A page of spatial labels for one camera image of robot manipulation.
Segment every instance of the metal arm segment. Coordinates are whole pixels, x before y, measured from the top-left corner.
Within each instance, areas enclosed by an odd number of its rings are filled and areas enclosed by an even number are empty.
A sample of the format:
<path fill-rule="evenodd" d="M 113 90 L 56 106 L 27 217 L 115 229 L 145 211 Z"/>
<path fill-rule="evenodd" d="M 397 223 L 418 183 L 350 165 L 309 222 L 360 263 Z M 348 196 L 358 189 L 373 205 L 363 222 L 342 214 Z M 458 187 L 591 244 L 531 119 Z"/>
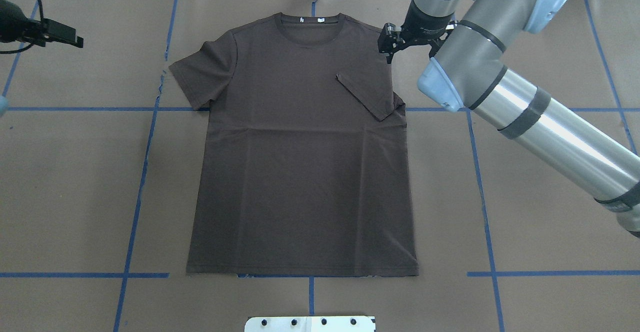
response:
<path fill-rule="evenodd" d="M 457 1 L 411 0 L 402 29 L 408 26 L 409 33 L 416 33 L 414 25 L 420 24 L 423 35 L 438 35 Z M 446 109 L 464 105 L 476 112 L 640 236 L 640 158 L 500 61 L 521 31 L 542 30 L 565 1 L 475 0 L 418 87 Z"/>

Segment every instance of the shirt hem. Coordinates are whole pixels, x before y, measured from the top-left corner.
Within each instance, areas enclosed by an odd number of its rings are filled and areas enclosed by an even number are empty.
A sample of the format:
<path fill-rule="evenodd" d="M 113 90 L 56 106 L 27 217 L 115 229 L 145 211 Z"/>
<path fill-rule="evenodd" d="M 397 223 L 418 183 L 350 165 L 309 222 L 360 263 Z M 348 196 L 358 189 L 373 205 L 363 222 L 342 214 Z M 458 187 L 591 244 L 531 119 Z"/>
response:
<path fill-rule="evenodd" d="M 190 273 L 234 273 L 249 275 L 320 275 L 325 277 L 366 277 L 375 275 L 379 277 L 411 277 L 419 275 L 419 268 L 416 266 L 400 267 L 348 267 L 327 268 L 327 267 L 256 267 L 256 266 L 230 266 L 219 264 L 188 264 L 187 274 Z"/>

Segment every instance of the wrinkle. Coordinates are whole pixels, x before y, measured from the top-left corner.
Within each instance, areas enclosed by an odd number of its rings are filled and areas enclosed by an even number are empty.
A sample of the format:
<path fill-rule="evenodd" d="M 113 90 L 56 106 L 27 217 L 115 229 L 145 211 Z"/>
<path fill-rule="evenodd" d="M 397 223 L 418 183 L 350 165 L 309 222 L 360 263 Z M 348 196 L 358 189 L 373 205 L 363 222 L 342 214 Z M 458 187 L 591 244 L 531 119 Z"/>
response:
<path fill-rule="evenodd" d="M 246 153 L 244 154 L 244 172 L 242 173 L 242 192 L 240 195 L 240 209 L 237 220 L 237 236 L 235 237 L 235 255 L 233 262 L 240 263 L 240 247 L 242 246 L 243 234 L 245 231 L 245 220 L 247 211 L 247 180 L 249 179 L 249 158 L 251 156 L 251 138 L 246 139 Z"/>
<path fill-rule="evenodd" d="M 397 250 L 402 255 L 407 256 L 411 261 L 418 263 L 418 259 L 416 258 L 416 256 L 414 256 L 411 250 L 408 250 L 407 248 L 405 248 L 403 244 L 400 243 L 400 241 L 398 241 L 398 239 L 395 236 L 393 236 L 393 234 L 391 234 L 389 231 L 384 229 L 384 235 L 386 236 L 386 239 L 388 240 L 389 244 L 397 248 Z"/>
<path fill-rule="evenodd" d="M 358 216 L 356 219 L 356 243 L 355 251 L 353 252 L 353 260 L 355 265 L 364 264 L 362 256 L 362 221 L 364 219 L 364 173 L 365 173 L 365 149 L 367 146 L 367 130 L 362 129 L 360 132 L 362 137 L 362 143 L 360 145 L 360 170 L 359 170 L 359 186 L 358 186 Z"/>
<path fill-rule="evenodd" d="M 251 127 L 246 125 L 219 124 L 219 128 L 214 128 L 207 132 L 208 142 L 221 142 L 243 136 L 250 131 L 258 132 L 281 132 L 281 133 L 331 133 L 331 134 L 356 134 L 361 133 L 361 129 L 334 129 L 334 128 L 300 128 L 300 127 Z"/>

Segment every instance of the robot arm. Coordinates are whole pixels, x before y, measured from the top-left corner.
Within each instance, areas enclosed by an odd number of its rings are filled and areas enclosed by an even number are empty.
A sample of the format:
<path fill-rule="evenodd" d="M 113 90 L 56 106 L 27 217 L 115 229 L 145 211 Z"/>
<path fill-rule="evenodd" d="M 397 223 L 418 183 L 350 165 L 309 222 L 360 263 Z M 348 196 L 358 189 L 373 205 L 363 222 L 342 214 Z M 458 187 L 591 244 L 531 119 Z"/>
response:
<path fill-rule="evenodd" d="M 76 36 L 76 30 L 51 19 L 28 19 L 15 4 L 0 0 L 0 42 L 32 43 L 44 47 L 58 42 L 82 48 L 84 40 Z"/>
<path fill-rule="evenodd" d="M 451 33 L 458 1 L 411 0 L 402 28 L 386 24 L 382 30 L 380 52 L 391 62 L 409 45 L 430 44 L 421 92 L 447 110 L 473 110 L 640 238 L 640 158 L 500 61 L 521 31 L 541 31 L 567 0 L 474 0 Z"/>

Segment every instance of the short sleeve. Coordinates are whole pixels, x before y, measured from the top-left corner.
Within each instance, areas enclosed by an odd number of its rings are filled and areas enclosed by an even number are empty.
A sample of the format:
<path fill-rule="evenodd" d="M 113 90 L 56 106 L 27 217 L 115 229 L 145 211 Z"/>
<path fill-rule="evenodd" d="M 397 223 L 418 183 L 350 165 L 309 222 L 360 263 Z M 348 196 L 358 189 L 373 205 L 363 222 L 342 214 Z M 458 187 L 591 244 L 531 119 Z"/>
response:
<path fill-rule="evenodd" d="M 236 40 L 228 31 L 215 42 L 169 66 L 192 108 L 215 101 L 227 88 L 236 69 Z"/>

